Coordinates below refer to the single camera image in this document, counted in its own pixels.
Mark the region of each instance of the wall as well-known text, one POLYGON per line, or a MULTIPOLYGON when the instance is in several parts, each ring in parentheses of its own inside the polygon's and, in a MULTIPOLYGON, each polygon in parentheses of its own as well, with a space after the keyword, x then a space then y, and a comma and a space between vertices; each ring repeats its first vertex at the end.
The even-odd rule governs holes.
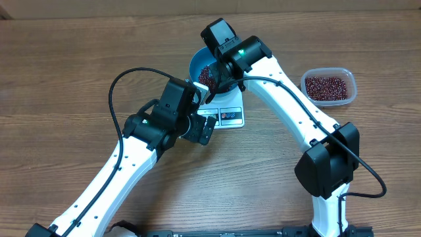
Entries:
POLYGON ((13 19, 418 9, 420 0, 0 0, 13 19))

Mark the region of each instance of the clear plastic container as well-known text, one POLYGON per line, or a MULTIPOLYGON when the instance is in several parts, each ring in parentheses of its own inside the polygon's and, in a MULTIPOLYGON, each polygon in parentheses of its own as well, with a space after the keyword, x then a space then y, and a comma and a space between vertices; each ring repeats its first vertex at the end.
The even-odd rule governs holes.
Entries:
POLYGON ((357 96, 357 85, 355 84, 354 75, 345 68, 317 68, 308 70, 304 73, 301 78, 301 91, 307 96, 307 98, 316 106, 327 107, 327 106, 337 106, 337 105, 346 105, 352 102, 357 96), (307 89, 305 87, 305 78, 309 76, 320 76, 320 77, 330 77, 335 76, 342 79, 347 86, 347 99, 337 100, 337 101, 317 101, 309 97, 307 89))

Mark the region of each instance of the wooden table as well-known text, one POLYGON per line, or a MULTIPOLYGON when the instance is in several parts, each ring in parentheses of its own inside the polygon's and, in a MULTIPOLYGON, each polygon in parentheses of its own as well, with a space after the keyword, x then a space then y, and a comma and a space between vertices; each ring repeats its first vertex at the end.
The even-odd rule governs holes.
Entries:
MULTIPOLYGON (((204 47, 201 30, 218 17, 0 21, 0 236, 48 226, 104 165, 117 141, 107 105, 115 76, 148 66, 187 78, 204 47)), ((382 199, 350 197, 347 218, 376 236, 421 235, 421 12, 223 17, 242 38, 259 36, 296 84, 311 68, 353 72, 355 101, 324 112, 357 126, 361 157, 389 190, 382 199)), ((120 124, 165 84, 149 72, 119 82, 120 124)), ((295 141, 257 97, 243 99, 244 128, 216 131, 206 147, 179 140, 111 223, 182 231, 309 224, 310 196, 293 172, 295 141)), ((380 186, 361 167, 351 190, 380 186)))

